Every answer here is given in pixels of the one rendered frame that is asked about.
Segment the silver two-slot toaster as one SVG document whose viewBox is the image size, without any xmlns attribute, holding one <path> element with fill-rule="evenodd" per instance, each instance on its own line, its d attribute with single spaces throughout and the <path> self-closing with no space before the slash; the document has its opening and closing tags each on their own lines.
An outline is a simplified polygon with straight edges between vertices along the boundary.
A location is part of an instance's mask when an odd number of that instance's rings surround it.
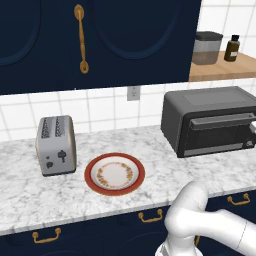
<svg viewBox="0 0 256 256">
<path fill-rule="evenodd" d="M 43 176 L 76 171 L 76 141 L 69 115 L 41 118 L 35 146 Z"/>
</svg>

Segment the dark grey toaster oven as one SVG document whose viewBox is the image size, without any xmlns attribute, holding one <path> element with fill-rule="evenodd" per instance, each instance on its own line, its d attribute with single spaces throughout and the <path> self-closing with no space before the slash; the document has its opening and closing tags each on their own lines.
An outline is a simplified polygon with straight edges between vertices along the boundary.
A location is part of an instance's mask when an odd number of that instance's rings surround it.
<svg viewBox="0 0 256 256">
<path fill-rule="evenodd" d="M 161 130 L 176 155 L 184 158 L 192 119 L 241 113 L 256 116 L 256 97 L 238 86 L 170 91 L 164 95 Z"/>
</svg>

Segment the toaster oven glass door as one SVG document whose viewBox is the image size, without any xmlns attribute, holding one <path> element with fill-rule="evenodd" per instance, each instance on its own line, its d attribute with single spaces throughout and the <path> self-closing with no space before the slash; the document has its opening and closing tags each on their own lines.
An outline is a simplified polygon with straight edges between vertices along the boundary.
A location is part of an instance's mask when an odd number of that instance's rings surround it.
<svg viewBox="0 0 256 256">
<path fill-rule="evenodd" d="M 184 156 L 189 157 L 253 148 L 256 144 L 256 133 L 253 127 L 254 122 L 248 125 L 205 130 L 193 130 L 189 124 Z M 253 146 L 247 147 L 247 141 L 252 141 Z"/>
</svg>

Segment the red-rimmed white plate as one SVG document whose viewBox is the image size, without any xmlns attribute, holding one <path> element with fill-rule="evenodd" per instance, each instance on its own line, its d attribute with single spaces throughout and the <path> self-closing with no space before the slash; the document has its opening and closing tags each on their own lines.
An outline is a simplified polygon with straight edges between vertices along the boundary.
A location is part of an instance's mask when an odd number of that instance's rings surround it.
<svg viewBox="0 0 256 256">
<path fill-rule="evenodd" d="M 106 153 L 85 168 L 84 179 L 94 191 L 106 196 L 122 196 L 138 189 L 145 179 L 142 163 L 129 154 Z"/>
</svg>

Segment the navy drawer front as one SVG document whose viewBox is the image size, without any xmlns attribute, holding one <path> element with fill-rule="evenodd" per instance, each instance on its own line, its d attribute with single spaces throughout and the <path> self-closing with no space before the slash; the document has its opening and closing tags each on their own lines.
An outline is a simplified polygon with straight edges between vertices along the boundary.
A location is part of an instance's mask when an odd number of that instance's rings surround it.
<svg viewBox="0 0 256 256">
<path fill-rule="evenodd" d="M 14 233 L 0 237 L 0 256 L 82 256 L 78 240 L 84 222 Z"/>
<path fill-rule="evenodd" d="M 256 190 L 216 194 L 214 197 L 210 197 L 206 210 L 213 212 L 220 209 L 228 210 L 256 223 Z"/>
<path fill-rule="evenodd" d="M 167 230 L 164 226 L 168 206 L 148 209 L 163 210 L 158 222 L 142 223 L 138 212 L 103 217 L 87 222 L 88 237 L 85 245 L 88 256 L 155 256 L 164 242 Z"/>
</svg>

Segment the clear jar with black lid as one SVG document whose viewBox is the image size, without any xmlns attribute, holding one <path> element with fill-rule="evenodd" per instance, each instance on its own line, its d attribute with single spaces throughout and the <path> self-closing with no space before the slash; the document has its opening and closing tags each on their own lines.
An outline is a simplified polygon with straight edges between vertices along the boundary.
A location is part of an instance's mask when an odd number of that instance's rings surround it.
<svg viewBox="0 0 256 256">
<path fill-rule="evenodd" d="M 217 62 L 223 35 L 212 31 L 197 31 L 192 62 L 196 65 L 212 65 Z"/>
</svg>

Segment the brown bottle with black cap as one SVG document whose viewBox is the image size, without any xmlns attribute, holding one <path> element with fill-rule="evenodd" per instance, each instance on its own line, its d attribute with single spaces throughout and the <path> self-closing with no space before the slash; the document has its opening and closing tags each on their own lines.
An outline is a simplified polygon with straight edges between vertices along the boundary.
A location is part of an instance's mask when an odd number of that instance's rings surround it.
<svg viewBox="0 0 256 256">
<path fill-rule="evenodd" d="M 239 35 L 233 35 L 231 39 L 228 41 L 224 55 L 224 60 L 227 62 L 234 62 L 238 55 L 239 46 Z"/>
</svg>

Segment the white wall power outlet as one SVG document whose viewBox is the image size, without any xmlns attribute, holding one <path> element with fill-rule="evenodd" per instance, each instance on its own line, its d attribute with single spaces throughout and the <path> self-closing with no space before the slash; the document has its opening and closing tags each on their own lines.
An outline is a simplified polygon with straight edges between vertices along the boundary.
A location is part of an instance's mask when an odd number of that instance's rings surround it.
<svg viewBox="0 0 256 256">
<path fill-rule="evenodd" d="M 127 100 L 136 101 L 140 99 L 140 86 L 129 86 L 127 88 Z"/>
</svg>

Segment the navy wall cupboard door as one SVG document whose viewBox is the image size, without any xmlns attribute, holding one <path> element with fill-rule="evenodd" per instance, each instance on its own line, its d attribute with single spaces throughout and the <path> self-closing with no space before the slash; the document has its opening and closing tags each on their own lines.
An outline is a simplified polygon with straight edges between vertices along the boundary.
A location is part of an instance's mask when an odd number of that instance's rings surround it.
<svg viewBox="0 0 256 256">
<path fill-rule="evenodd" d="M 82 20 L 89 71 L 80 71 Z M 107 88 L 186 82 L 201 0 L 67 0 L 74 86 Z"/>
<path fill-rule="evenodd" d="M 73 88 L 66 0 L 0 0 L 0 95 Z"/>
</svg>

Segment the wooden wall shelf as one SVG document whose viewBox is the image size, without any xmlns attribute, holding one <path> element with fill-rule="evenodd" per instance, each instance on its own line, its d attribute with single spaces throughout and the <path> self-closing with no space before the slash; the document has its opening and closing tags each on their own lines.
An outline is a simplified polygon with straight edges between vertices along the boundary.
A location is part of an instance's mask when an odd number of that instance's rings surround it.
<svg viewBox="0 0 256 256">
<path fill-rule="evenodd" d="M 219 52 L 218 60 L 212 65 L 191 64 L 189 81 L 202 82 L 256 77 L 256 59 L 239 53 L 234 62 L 224 60 L 224 51 Z"/>
</svg>

